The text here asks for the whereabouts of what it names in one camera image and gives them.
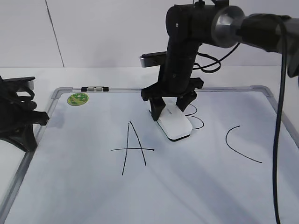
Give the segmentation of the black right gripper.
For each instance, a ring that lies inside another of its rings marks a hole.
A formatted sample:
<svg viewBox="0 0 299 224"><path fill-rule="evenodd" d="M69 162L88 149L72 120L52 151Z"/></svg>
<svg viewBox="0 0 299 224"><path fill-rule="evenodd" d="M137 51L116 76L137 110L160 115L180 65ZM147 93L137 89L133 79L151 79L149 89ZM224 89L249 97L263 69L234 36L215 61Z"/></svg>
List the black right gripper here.
<svg viewBox="0 0 299 224"><path fill-rule="evenodd" d="M197 98L195 88L203 87L203 80L191 78L195 58L201 43L169 40L164 64L160 66L158 81L142 89L143 101L150 102L151 116L157 121L166 104L162 97L178 97L177 107L183 112Z"/></svg>

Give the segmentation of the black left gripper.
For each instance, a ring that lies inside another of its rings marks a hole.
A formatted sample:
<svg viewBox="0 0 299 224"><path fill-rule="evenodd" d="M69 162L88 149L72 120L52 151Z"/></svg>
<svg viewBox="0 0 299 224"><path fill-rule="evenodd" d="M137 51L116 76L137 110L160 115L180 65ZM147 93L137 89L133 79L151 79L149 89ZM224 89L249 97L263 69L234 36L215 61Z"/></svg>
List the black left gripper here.
<svg viewBox="0 0 299 224"><path fill-rule="evenodd" d="M35 111L35 94L31 90L14 92L0 80L0 139L22 151L35 151L37 141L33 124L45 126L49 116L47 112Z"/></svg>

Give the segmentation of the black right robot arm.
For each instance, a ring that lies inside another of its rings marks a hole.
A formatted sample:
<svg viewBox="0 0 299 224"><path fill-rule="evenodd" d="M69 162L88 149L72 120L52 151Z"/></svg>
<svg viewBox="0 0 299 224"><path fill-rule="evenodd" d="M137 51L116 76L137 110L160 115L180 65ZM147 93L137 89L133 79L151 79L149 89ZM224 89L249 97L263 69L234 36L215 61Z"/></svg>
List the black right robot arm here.
<svg viewBox="0 0 299 224"><path fill-rule="evenodd" d="M165 19L169 36L167 50L143 54L143 67L159 66L158 81L144 88L141 97L150 102L151 116L158 120L165 108L164 97L176 97L180 110L196 98L195 89L203 86L191 76L198 49L202 44L230 48L238 43L284 56L289 77L299 74L299 20L288 15L251 14L227 0L207 5L172 6Z"/></svg>

